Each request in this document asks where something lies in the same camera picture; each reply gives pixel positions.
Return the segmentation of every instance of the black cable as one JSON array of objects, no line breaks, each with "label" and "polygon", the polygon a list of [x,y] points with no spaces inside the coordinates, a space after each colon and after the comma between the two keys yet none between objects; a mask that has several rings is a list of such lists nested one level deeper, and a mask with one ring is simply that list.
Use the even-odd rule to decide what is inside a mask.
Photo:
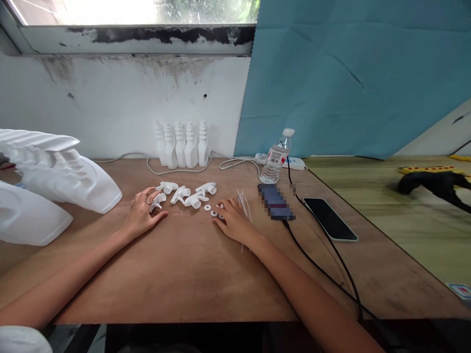
[{"label": "black cable", "polygon": [[[289,166],[289,158],[287,158],[287,161],[288,161],[288,179],[289,179],[289,183],[291,185],[293,185],[293,182],[291,180],[291,168]],[[353,291],[355,292],[355,297],[353,297],[345,288],[343,288],[335,279],[333,279],[327,272],[324,271],[324,269],[322,267],[320,267],[314,260],[311,259],[311,257],[304,251],[304,249],[302,248],[302,246],[298,243],[296,237],[294,236],[292,230],[291,230],[291,227],[289,226],[289,223],[288,221],[286,220],[283,220],[283,225],[286,227],[286,229],[288,230],[288,232],[290,233],[291,237],[293,238],[295,244],[298,246],[298,248],[300,249],[300,251],[303,253],[303,255],[319,270],[321,271],[321,273],[326,276],[333,284],[335,284],[343,293],[345,293],[351,300],[355,301],[358,305],[358,321],[360,322],[360,324],[363,324],[364,322],[364,317],[363,317],[363,310],[368,313],[372,318],[373,318],[373,322],[377,325],[376,328],[381,332],[381,334],[383,335],[383,337],[385,338],[387,344],[389,345],[389,347],[393,350],[400,350],[400,349],[403,349],[404,348],[404,345],[396,338],[396,336],[389,330],[387,329],[382,321],[375,315],[373,314],[367,307],[365,307],[361,301],[360,301],[360,295],[358,293],[358,290],[357,290],[357,287],[355,285],[355,282],[350,274],[350,271],[348,270],[347,268],[347,265],[345,264],[342,256],[340,255],[339,251],[337,250],[337,247],[335,246],[335,244],[332,242],[332,239],[330,239],[330,237],[327,235],[324,227],[320,224],[319,220],[315,217],[315,215],[312,213],[312,211],[304,204],[304,202],[302,202],[296,191],[294,192],[294,195],[296,196],[296,198],[298,199],[298,201],[309,211],[309,213],[313,216],[314,220],[317,222],[317,224],[319,225],[319,227],[322,229],[324,235],[327,237],[327,239],[329,240],[330,244],[332,245],[332,248],[334,249],[335,253],[337,254],[340,262],[342,263],[343,265],[343,268],[345,269],[345,272],[347,273],[348,275],[348,278],[350,279],[350,282],[352,283],[352,287],[353,287]]]},{"label": "black cable", "polygon": [[[289,158],[287,158],[287,161],[288,161],[288,179],[289,179],[289,183],[291,185],[293,185],[293,182],[291,180],[291,167],[289,166]],[[342,263],[342,266],[343,268],[345,269],[345,272],[347,273],[347,276],[348,276],[348,279],[350,280],[350,283],[352,283],[352,287],[353,287],[353,292],[355,293],[355,298],[353,298],[353,296],[348,293],[340,284],[338,284],[332,277],[330,277],[327,272],[325,272],[319,265],[317,265],[309,255],[306,254],[306,252],[304,251],[304,249],[299,245],[298,241],[296,240],[296,238],[294,237],[294,234],[293,232],[291,231],[291,228],[289,227],[289,224],[287,221],[284,221],[283,220],[283,224],[285,225],[285,227],[288,229],[289,233],[291,234],[291,236],[293,237],[294,239],[294,242],[296,243],[296,245],[298,246],[298,248],[301,250],[301,252],[304,254],[305,257],[308,258],[308,260],[314,265],[316,266],[328,279],[330,279],[333,283],[335,283],[337,285],[337,287],[339,287],[344,293],[346,293],[352,300],[355,300],[357,302],[357,305],[358,305],[358,321],[360,322],[360,324],[363,324],[365,318],[363,316],[363,309],[365,309],[366,312],[368,312],[368,314],[374,316],[369,310],[367,310],[363,305],[362,305],[362,302],[360,300],[360,294],[358,293],[358,290],[357,290],[357,286],[355,285],[355,281],[353,280],[353,277],[352,275],[350,274],[350,271],[348,270],[348,267],[347,265],[345,264],[345,261],[343,260],[342,256],[340,255],[339,251],[337,250],[337,247],[335,246],[334,242],[332,241],[332,239],[327,235],[324,227],[322,226],[322,224],[319,222],[319,220],[315,217],[315,215],[311,212],[311,210],[309,210],[309,208],[304,204],[304,202],[302,202],[299,197],[298,197],[298,194],[296,193],[296,191],[294,192],[294,195],[296,196],[296,198],[298,199],[298,201],[309,211],[309,213],[311,213],[311,215],[314,217],[315,221],[317,222],[317,224],[319,225],[319,227],[322,229],[324,235],[326,236],[326,238],[329,240],[330,242],[330,245],[332,246],[332,248],[334,249],[335,253],[337,254],[337,257],[339,258],[340,262]]]}]

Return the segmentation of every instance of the blue cloth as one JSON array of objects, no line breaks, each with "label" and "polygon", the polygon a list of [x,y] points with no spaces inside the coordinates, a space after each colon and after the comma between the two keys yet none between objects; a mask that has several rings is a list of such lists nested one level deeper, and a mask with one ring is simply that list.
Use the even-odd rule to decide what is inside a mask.
[{"label": "blue cloth", "polygon": [[470,97],[469,0],[265,0],[234,154],[383,159]]}]

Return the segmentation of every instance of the bottle cap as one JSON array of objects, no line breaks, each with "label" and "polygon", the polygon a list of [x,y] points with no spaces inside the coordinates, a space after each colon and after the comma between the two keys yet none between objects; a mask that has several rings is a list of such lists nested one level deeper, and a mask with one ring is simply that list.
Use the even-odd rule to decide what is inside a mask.
[{"label": "bottle cap", "polygon": [[291,137],[292,135],[294,135],[294,129],[284,129],[283,130],[283,136]]}]

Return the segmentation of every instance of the phone screen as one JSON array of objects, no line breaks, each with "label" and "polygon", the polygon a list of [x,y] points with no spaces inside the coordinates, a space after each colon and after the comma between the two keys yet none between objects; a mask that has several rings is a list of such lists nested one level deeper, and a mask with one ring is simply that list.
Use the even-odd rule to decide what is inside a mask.
[{"label": "phone screen", "polygon": [[332,239],[341,241],[358,240],[357,235],[352,232],[325,200],[304,198],[303,201]]}]

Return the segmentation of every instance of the bottle label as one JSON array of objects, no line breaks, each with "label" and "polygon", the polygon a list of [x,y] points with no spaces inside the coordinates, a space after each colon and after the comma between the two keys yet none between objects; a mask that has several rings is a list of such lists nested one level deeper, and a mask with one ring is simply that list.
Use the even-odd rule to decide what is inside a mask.
[{"label": "bottle label", "polygon": [[268,156],[266,158],[267,161],[275,164],[283,165],[286,161],[286,157],[288,156],[287,153],[281,153],[270,149]]}]

